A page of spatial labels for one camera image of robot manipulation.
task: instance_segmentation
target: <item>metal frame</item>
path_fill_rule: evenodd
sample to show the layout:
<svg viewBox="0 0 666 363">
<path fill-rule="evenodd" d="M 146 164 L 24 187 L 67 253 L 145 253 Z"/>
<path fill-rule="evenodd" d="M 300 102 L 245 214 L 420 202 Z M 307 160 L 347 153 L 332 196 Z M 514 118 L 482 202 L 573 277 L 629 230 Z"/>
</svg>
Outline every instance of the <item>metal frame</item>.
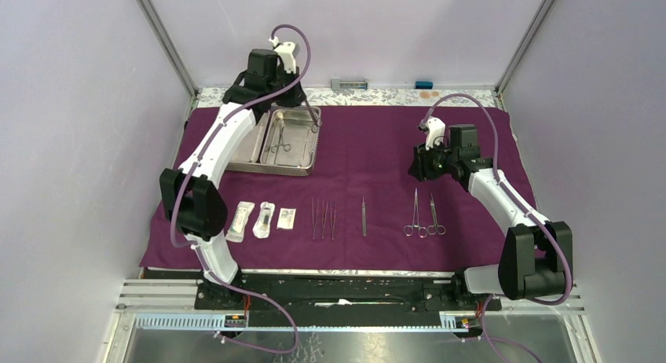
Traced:
<svg viewBox="0 0 666 363">
<path fill-rule="evenodd" d="M 543 0 L 541 2 L 541 5 L 539 5 L 539 8 L 536 11 L 534 18 L 532 19 L 532 22 L 529 24 L 529 27 L 527 28 L 525 35 L 523 36 L 520 44 L 518 44 L 518 48 L 516 49 L 514 56 L 511 58 L 511 61 L 509 61 L 507 69 L 504 70 L 502 77 L 499 79 L 499 82 L 497 83 L 496 86 L 497 93 L 499 94 L 500 97 L 502 95 L 502 92 L 504 92 L 504 90 L 507 88 L 507 84 L 511 80 L 511 76 L 513 76 L 513 74 L 516 71 L 516 68 L 520 64 L 520 61 L 525 56 L 525 52 L 527 52 L 527 49 L 532 44 L 532 40 L 536 36 L 536 33 L 538 32 L 539 28 L 541 28 L 541 24 L 546 19 L 548 13 L 551 11 L 553 4 L 555 4 L 555 1 L 556 0 Z"/>
<path fill-rule="evenodd" d="M 447 283 L 452 273 L 433 278 L 434 283 Z M 236 311 L 195 310 L 196 280 L 126 280 L 116 306 L 108 333 L 106 363 L 124 362 L 130 351 L 132 335 L 137 328 L 170 330 L 210 330 L 208 324 Z M 501 315 L 553 315 L 565 323 L 569 341 L 578 363 L 602 363 L 587 322 L 587 315 L 574 286 L 569 300 L 560 306 L 541 306 L 526 300 L 502 298 L 502 310 L 489 314 Z M 473 317 L 474 312 L 440 312 L 441 328 L 299 328 L 309 332 L 455 332 L 455 317 Z M 262 328 L 272 332 L 289 332 L 289 328 Z"/>
<path fill-rule="evenodd" d="M 155 32 L 155 36 L 157 37 L 159 44 L 164 49 L 164 53 L 169 58 L 171 64 L 174 66 L 174 70 L 176 71 L 178 78 L 181 80 L 183 86 L 188 91 L 190 96 L 196 97 L 198 92 L 196 84 L 192 80 L 189 71 L 185 67 L 185 63 L 183 63 L 183 60 L 178 55 L 176 46 L 171 41 L 171 38 L 169 37 L 164 24 L 162 24 L 162 21 L 160 20 L 159 15 L 157 14 L 157 11 L 155 10 L 151 0 L 137 0 L 137 2 L 139 3 L 141 9 L 144 11 L 146 20 L 151 25 L 152 30 Z"/>
</svg>

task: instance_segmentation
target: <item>blue object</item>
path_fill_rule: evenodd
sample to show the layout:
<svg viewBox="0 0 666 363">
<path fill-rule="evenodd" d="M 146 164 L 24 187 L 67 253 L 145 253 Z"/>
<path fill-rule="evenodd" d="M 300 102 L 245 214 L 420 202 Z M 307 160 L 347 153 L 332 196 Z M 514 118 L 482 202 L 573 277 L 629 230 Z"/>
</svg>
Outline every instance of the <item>blue object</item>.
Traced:
<svg viewBox="0 0 666 363">
<path fill-rule="evenodd" d="M 433 82 L 415 82 L 414 89 L 416 90 L 432 90 Z"/>
</svg>

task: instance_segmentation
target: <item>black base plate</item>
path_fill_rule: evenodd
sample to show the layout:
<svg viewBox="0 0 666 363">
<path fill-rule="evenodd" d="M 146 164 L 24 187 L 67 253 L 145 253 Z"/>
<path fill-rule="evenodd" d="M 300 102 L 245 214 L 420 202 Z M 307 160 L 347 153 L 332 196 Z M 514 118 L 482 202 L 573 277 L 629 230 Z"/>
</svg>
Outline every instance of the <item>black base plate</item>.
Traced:
<svg viewBox="0 0 666 363">
<path fill-rule="evenodd" d="M 440 326 L 439 311 L 473 313 L 478 302 L 485 300 L 485 295 L 479 295 L 474 301 L 454 302 L 449 297 L 449 284 L 435 284 L 433 279 L 426 278 L 242 274 L 241 280 L 244 289 L 277 301 L 301 326 Z M 198 294 L 202 295 L 197 296 L 195 309 L 243 309 L 243 300 L 230 303 L 217 284 L 202 281 Z M 355 304 L 337 305 L 340 299 Z M 316 306 L 316 303 L 336 305 Z M 492 300 L 488 309 L 500 310 L 499 300 Z M 260 299 L 251 300 L 250 311 L 249 326 L 289 326 L 278 309 Z"/>
</svg>

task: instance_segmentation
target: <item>table surface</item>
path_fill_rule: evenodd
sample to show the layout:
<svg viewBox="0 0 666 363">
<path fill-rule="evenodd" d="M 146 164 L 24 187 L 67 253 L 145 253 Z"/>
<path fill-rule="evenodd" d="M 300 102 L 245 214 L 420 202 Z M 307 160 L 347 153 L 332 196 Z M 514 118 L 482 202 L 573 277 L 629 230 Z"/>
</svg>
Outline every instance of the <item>table surface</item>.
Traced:
<svg viewBox="0 0 666 363">
<path fill-rule="evenodd" d="M 504 235 L 487 210 L 446 176 L 418 182 L 407 174 L 412 147 L 423 142 L 415 125 L 425 107 L 324 106 L 315 171 L 307 178 L 228 172 L 219 186 L 230 211 L 239 201 L 298 209 L 291 231 L 272 229 L 270 238 L 259 240 L 246 230 L 241 244 L 229 244 L 233 257 L 244 270 L 436 270 L 497 263 Z M 499 165 L 511 184 L 532 203 L 532 191 L 511 136 L 508 114 L 489 112 L 499 134 Z M 189 156 L 217 115 L 217 108 L 199 108 L 188 122 L 177 163 Z M 493 134 L 478 108 L 445 107 L 438 116 L 447 124 L 473 123 L 479 132 L 481 153 L 492 154 Z M 405 236 L 403 226 L 412 222 L 414 189 L 419 190 L 422 226 L 431 223 L 430 194 L 444 236 Z M 361 233 L 360 205 L 367 204 L 368 235 Z M 335 240 L 330 226 L 320 235 L 324 207 L 320 208 L 314 240 L 313 199 L 335 200 Z M 254 221 L 258 209 L 250 216 Z M 151 240 L 142 261 L 145 266 L 171 269 L 200 267 L 189 249 L 175 249 L 169 242 L 169 221 L 161 208 L 151 221 Z"/>
<path fill-rule="evenodd" d="M 226 88 L 207 87 L 199 94 L 197 108 L 215 107 L 222 104 Z M 486 107 L 496 107 L 496 98 L 491 90 L 412 90 L 412 89 L 370 89 L 333 91 L 329 88 L 305 88 L 313 105 L 404 105 L 430 106 L 439 97 L 462 93 L 477 98 Z M 442 106 L 475 106 L 466 98 L 457 97 L 441 104 Z M 363 275 L 399 277 L 446 277 L 450 273 L 441 271 L 376 270 L 376 269 L 246 269 L 247 273 L 299 273 L 309 275 Z"/>
</svg>

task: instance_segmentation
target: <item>robotic arm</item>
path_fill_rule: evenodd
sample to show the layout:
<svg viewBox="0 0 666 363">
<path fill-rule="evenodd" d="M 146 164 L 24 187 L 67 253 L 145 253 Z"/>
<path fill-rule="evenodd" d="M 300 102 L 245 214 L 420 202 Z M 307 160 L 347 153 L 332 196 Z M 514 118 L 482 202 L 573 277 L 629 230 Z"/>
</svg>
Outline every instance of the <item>robotic arm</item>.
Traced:
<svg viewBox="0 0 666 363">
<path fill-rule="evenodd" d="M 269 96 L 298 78 L 297 45 L 280 43 L 277 37 L 271 38 L 270 42 L 272 50 L 253 49 L 250 52 L 247 70 L 241 72 L 225 92 L 218 117 L 194 153 L 177 170 L 167 168 L 159 178 L 164 211 L 171 220 L 185 173 L 194 168 L 181 198 L 176 226 L 197 252 L 204 266 L 204 276 L 213 282 L 219 278 L 231 283 L 238 272 L 238 264 L 229 253 L 224 237 L 228 210 L 218 191 L 232 154 L 273 102 L 293 108 L 306 100 L 300 82 L 278 96 Z M 264 100 L 251 109 L 238 110 L 261 98 Z"/>
<path fill-rule="evenodd" d="M 445 125 L 437 118 L 429 118 L 422 130 L 427 132 L 426 143 L 414 147 L 408 173 L 419 181 L 450 174 L 484 205 L 507 237 L 499 265 L 465 269 L 453 281 L 472 294 L 503 293 L 509 299 L 563 293 L 564 264 L 529 214 L 546 226 L 571 269 L 572 234 L 566 223 L 549 221 L 529 206 L 501 170 L 494 173 L 493 159 L 481 157 L 474 125 L 450 126 L 448 141 L 444 140 Z M 545 251 L 545 257 L 536 258 L 536 249 Z"/>
</svg>

